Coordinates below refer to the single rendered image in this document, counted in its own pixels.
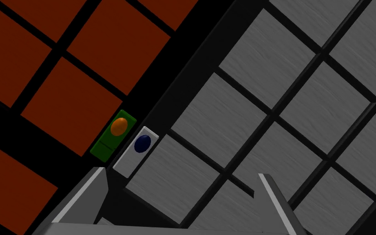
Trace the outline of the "blue knob on white plate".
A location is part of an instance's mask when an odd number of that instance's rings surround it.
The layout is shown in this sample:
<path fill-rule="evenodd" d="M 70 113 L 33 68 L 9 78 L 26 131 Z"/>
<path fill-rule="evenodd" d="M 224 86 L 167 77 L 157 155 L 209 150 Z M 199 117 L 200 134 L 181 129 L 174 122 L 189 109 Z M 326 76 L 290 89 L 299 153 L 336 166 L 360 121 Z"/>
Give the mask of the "blue knob on white plate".
<path fill-rule="evenodd" d="M 144 126 L 121 154 L 113 169 L 123 177 L 129 178 L 158 138 L 156 133 Z"/>

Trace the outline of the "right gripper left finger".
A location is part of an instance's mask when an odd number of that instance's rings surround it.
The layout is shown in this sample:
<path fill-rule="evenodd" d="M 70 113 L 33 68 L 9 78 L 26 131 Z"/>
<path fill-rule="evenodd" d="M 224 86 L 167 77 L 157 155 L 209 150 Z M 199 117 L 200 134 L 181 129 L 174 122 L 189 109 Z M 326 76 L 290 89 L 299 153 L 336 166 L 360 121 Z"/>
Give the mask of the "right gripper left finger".
<path fill-rule="evenodd" d="M 108 192 L 104 167 L 92 168 L 43 220 L 41 227 L 49 223 L 91 224 L 101 208 Z"/>

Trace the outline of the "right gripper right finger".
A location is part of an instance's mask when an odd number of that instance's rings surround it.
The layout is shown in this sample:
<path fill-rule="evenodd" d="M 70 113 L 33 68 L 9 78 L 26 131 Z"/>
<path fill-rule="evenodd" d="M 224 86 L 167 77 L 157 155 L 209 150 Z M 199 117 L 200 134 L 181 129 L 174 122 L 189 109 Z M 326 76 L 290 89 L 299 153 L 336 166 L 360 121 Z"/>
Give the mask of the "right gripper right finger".
<path fill-rule="evenodd" d="M 309 235 L 270 174 L 257 174 L 254 184 L 254 203 L 263 233 Z"/>

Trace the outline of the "red panelled door leaf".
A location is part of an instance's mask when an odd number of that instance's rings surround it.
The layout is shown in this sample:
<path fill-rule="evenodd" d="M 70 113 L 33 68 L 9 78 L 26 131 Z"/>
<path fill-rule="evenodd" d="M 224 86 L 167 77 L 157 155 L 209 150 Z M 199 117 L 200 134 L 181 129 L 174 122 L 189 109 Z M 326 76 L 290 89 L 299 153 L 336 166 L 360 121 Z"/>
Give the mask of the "red panelled door leaf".
<path fill-rule="evenodd" d="M 35 235 L 107 167 L 233 0 L 0 0 L 0 235 Z M 107 162 L 90 150 L 137 122 Z"/>

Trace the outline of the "orange knob on green plate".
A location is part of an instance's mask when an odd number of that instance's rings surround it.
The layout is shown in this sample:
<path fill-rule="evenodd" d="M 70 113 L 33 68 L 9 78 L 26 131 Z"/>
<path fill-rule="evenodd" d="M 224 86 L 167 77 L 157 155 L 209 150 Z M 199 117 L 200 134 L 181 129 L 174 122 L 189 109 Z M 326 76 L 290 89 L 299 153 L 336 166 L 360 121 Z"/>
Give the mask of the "orange knob on green plate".
<path fill-rule="evenodd" d="M 107 162 L 136 122 L 137 120 L 133 116 L 120 110 L 96 141 L 90 153 L 102 162 Z"/>

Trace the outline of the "grey panelled door leaf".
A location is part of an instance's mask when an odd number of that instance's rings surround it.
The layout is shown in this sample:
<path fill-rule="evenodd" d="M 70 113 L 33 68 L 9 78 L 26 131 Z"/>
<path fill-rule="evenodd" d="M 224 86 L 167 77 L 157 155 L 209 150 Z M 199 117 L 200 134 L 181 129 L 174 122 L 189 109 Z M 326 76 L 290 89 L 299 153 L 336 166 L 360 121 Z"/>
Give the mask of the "grey panelled door leaf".
<path fill-rule="evenodd" d="M 125 191 L 172 227 L 257 232 L 269 174 L 306 235 L 376 235 L 376 0 L 252 19 Z"/>

